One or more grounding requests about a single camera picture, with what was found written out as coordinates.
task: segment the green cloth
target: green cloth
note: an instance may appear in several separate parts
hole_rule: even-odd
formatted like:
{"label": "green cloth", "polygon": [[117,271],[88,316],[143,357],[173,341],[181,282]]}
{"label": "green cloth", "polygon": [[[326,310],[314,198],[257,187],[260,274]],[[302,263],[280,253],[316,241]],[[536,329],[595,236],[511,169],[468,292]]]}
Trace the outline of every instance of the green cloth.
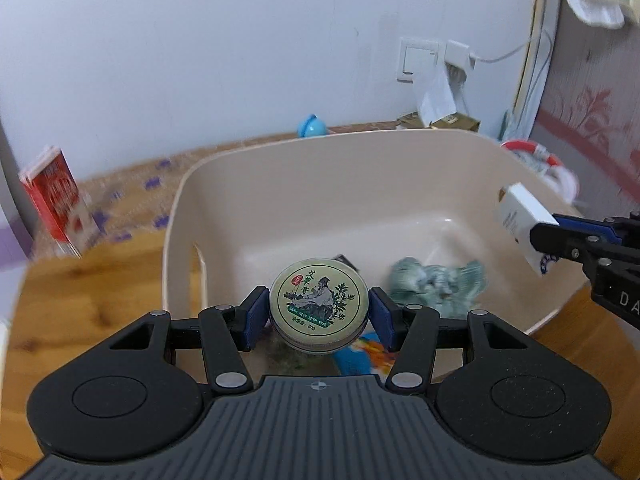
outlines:
{"label": "green cloth", "polygon": [[403,258],[391,269],[388,295],[402,306],[421,304],[442,317],[466,319],[486,285],[484,266],[477,260],[455,268],[424,266],[415,258]]}

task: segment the printed label on tin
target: printed label on tin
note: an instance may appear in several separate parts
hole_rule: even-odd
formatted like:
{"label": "printed label on tin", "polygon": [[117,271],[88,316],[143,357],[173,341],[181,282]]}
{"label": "printed label on tin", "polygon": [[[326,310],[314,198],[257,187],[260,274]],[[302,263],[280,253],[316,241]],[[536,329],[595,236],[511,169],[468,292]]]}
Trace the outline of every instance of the printed label on tin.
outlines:
{"label": "printed label on tin", "polygon": [[349,326],[362,308],[355,282],[329,265],[301,267],[278,290],[280,315],[296,332],[331,335]]}

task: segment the light switch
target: light switch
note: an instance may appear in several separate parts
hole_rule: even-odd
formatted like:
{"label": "light switch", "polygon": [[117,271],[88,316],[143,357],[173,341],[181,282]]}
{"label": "light switch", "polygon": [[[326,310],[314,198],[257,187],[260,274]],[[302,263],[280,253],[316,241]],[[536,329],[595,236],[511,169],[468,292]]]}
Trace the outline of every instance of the light switch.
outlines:
{"label": "light switch", "polygon": [[404,54],[402,71],[405,74],[412,74],[420,68],[424,69],[424,67],[432,65],[436,58],[437,54],[433,50],[408,46]]}
{"label": "light switch", "polygon": [[398,81],[412,81],[414,72],[436,64],[439,49],[440,43],[437,41],[402,38],[396,73]]}

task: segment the white cable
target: white cable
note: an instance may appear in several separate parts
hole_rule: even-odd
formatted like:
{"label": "white cable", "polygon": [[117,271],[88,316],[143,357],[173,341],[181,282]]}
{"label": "white cable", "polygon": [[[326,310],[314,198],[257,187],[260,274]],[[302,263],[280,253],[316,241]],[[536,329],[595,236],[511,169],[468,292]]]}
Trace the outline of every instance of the white cable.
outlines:
{"label": "white cable", "polygon": [[485,57],[479,57],[476,56],[476,54],[469,54],[469,57],[471,59],[473,59],[474,61],[480,62],[480,63],[498,63],[500,61],[504,61],[505,59],[507,59],[508,57],[513,56],[514,54],[517,54],[519,51],[521,51],[523,48],[525,48],[526,46],[529,46],[529,43],[531,43],[532,41],[537,40],[540,35],[543,33],[542,30],[540,30],[540,32],[537,32],[536,34],[534,34],[533,36],[531,36],[525,43],[521,44],[520,46],[514,48],[513,50],[511,50],[510,52],[507,52],[506,54],[504,54],[503,56],[500,57],[496,57],[494,59],[488,59]]}
{"label": "white cable", "polygon": [[527,92],[527,97],[524,101],[524,106],[522,107],[522,113],[520,114],[520,118],[518,119],[518,128],[520,127],[520,123],[522,122],[522,118],[526,114],[527,109],[529,109],[529,101],[531,99],[531,96],[533,95],[533,92],[536,89],[536,86],[538,86],[538,81],[540,81],[540,76],[542,76],[542,73],[545,71],[545,68],[548,66],[549,62],[551,61],[551,53],[554,50],[554,40],[551,39],[551,35],[544,28],[541,30],[541,33],[549,40],[549,51],[546,53],[545,60],[540,66],[540,70],[538,70],[538,75],[533,80],[533,85],[529,87],[529,91]]}

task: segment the wooden surface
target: wooden surface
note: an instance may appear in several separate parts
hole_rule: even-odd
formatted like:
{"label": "wooden surface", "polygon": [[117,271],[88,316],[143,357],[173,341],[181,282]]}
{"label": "wooden surface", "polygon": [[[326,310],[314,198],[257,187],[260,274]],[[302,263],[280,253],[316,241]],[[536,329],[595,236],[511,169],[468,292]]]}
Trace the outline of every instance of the wooden surface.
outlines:
{"label": "wooden surface", "polygon": [[[44,376],[161,306],[164,233],[103,244],[82,260],[31,267],[10,335],[0,412],[4,480],[41,456],[24,407]],[[611,396],[613,417],[597,456],[625,480],[640,472],[640,361],[614,317],[585,288],[545,326],[539,341],[593,374]]]}

